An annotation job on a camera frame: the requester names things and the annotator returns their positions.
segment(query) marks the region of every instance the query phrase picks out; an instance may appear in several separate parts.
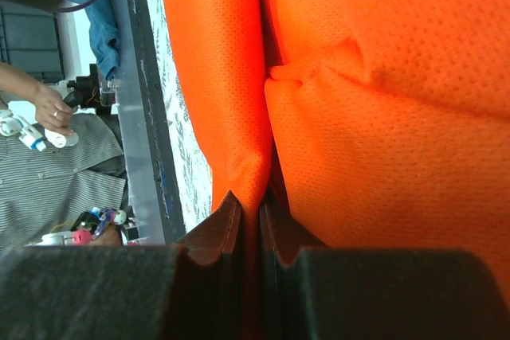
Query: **hand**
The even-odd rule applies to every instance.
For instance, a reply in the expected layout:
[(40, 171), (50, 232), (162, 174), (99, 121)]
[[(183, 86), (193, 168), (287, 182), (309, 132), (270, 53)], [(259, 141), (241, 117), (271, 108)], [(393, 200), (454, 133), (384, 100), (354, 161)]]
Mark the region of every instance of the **hand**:
[(114, 225), (108, 225), (96, 240), (93, 240), (87, 246), (122, 246), (122, 240)]
[(33, 104), (36, 108), (35, 119), (43, 127), (61, 135), (73, 134), (69, 130), (73, 110), (62, 100), (59, 92), (40, 84), (33, 97)]

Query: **perforated fabric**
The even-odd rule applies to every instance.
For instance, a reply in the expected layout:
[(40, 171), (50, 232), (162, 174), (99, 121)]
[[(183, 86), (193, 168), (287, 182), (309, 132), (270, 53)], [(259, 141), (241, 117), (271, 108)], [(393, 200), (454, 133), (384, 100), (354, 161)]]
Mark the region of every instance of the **perforated fabric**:
[(320, 239), (463, 248), (510, 301), (510, 0), (165, 4), (213, 207), (232, 189), (255, 219), (273, 137)]

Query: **white patterned surface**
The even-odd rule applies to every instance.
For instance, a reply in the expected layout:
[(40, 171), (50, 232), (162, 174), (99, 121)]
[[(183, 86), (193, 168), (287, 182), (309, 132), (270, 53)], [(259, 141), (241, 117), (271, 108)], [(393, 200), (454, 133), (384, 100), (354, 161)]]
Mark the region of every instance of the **white patterned surface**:
[(209, 167), (194, 137), (168, 37), (163, 0), (147, 0), (156, 48), (159, 76), (167, 111), (170, 141), (186, 230), (210, 214), (212, 185)]

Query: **gray striped shirt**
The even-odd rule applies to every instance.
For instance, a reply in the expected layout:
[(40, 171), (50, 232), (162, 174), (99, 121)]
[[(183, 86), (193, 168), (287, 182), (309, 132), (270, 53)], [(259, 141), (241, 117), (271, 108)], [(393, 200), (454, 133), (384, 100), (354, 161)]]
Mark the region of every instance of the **gray striped shirt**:
[(76, 146), (44, 152), (0, 136), (0, 253), (95, 206), (120, 207), (125, 181), (89, 170), (123, 154), (116, 137), (96, 115), (74, 115), (71, 128)]

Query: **pink cap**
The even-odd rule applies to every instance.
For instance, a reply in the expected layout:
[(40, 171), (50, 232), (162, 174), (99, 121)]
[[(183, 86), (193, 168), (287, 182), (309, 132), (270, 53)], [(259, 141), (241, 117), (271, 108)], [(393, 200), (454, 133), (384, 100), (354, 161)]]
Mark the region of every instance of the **pink cap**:
[(92, 234), (88, 231), (75, 231), (73, 237), (76, 246), (85, 246), (92, 240)]

